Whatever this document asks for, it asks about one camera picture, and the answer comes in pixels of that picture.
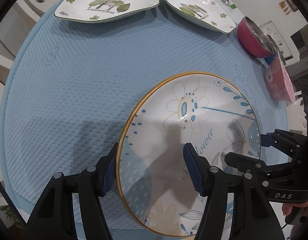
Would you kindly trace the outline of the person's right hand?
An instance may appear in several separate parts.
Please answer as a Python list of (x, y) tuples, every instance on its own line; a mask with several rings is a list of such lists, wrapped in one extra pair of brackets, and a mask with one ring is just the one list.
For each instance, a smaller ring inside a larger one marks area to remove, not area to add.
[(293, 224), (300, 211), (302, 217), (308, 217), (308, 201), (305, 203), (282, 204), (282, 212), (286, 216), (285, 224)]

